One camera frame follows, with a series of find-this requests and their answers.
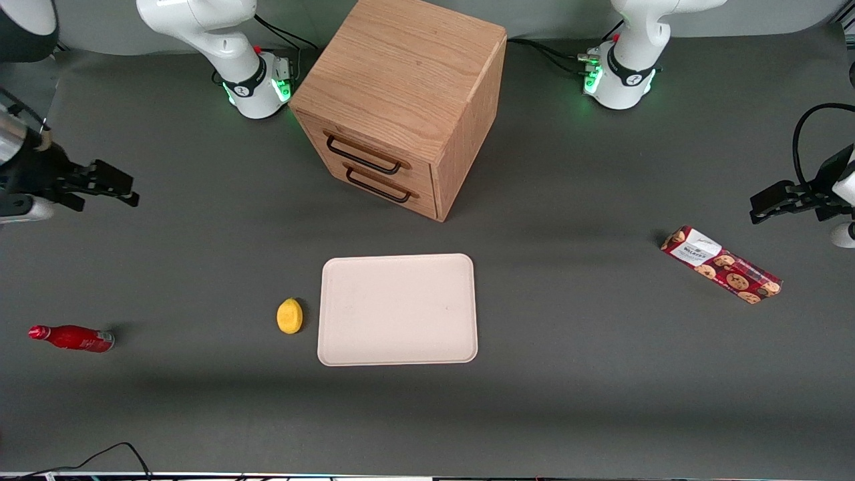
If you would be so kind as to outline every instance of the black metal handle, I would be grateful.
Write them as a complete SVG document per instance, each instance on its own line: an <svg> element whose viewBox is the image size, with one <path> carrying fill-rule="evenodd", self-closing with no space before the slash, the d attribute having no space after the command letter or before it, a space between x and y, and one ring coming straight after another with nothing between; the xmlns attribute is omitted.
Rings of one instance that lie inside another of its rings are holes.
<svg viewBox="0 0 855 481"><path fill-rule="evenodd" d="M364 165L365 167L368 167L369 169L374 169L374 170L376 170L382 174L393 175L395 172L398 172L398 169L401 168L401 163L396 162L395 166L392 167L391 169L384 169L380 165L377 165L376 163L371 163L371 162L365 160L364 158L359 158L359 157L357 157L357 156L355 156L349 152L345 152L339 148L333 147L333 141L334 140L335 140L335 137L333 137L332 135L327 136L327 149L329 149L332 153L339 154L341 157L349 158L353 162L360 163L361 165Z"/></svg>
<svg viewBox="0 0 855 481"><path fill-rule="evenodd" d="M391 195L390 193L385 193L385 192L381 191L377 187L372 187L372 186L366 184L365 182L358 181L358 180L354 179L353 177L351 177L352 173L353 173L353 169L348 167L347 168L347 174L345 174L345 177L347 177L347 181L350 182L351 184L362 187L363 189L366 189L366 190L369 190L373 193L376 193L377 195L380 195L381 197L385 197L385 198L391 200L392 202L398 202L399 204L403 204L404 202L406 202L407 200L410 199L410 193L409 192L407 192L406 195L404 195L403 197L395 197L394 195Z"/></svg>

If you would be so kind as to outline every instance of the lemon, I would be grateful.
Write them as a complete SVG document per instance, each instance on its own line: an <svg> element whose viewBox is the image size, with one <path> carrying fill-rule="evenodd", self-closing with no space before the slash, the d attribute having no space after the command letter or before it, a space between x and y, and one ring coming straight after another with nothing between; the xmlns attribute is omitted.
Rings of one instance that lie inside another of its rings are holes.
<svg viewBox="0 0 855 481"><path fill-rule="evenodd" d="M303 326L303 309L295 299L286 299L276 311L276 323L286 334L295 334Z"/></svg>

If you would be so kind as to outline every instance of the gray table surface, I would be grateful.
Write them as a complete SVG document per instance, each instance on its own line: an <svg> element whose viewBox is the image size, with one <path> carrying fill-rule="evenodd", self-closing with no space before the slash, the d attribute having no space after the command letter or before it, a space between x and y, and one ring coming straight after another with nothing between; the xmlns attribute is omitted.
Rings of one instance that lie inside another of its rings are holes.
<svg viewBox="0 0 855 481"><path fill-rule="evenodd" d="M568 52L592 42L566 42ZM842 33L675 39L635 109L508 50L498 118L448 221L334 180L293 115L242 118L201 56L65 56L50 118L137 209L0 233L0 468L133 442L156 471L456 476L855 477L855 252L812 214L752 226L793 178L793 125L855 100ZM852 141L817 116L805 168ZM691 224L784 280L756 306L663 255ZM321 267L465 252L480 351L465 365L320 364ZM307 325L274 313L304 300ZM116 330L66 352L31 324ZM92 469L137 469L114 453Z"/></svg>

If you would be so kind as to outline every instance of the cookie package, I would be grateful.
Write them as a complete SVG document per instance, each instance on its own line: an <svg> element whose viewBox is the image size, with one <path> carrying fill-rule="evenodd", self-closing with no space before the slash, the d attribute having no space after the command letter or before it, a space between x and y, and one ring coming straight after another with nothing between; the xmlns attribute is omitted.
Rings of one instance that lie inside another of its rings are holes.
<svg viewBox="0 0 855 481"><path fill-rule="evenodd" d="M684 225L674 232L662 244L662 250L748 304L757 304L781 292L781 279L724 249L690 226Z"/></svg>

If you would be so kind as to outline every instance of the wooden cabinet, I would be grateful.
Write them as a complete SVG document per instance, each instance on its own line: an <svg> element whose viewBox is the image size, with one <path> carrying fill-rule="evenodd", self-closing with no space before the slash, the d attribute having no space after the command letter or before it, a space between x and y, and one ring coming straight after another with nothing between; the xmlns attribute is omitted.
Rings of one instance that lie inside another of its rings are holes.
<svg viewBox="0 0 855 481"><path fill-rule="evenodd" d="M330 173L444 221L496 117L504 28L360 0L291 100Z"/></svg>

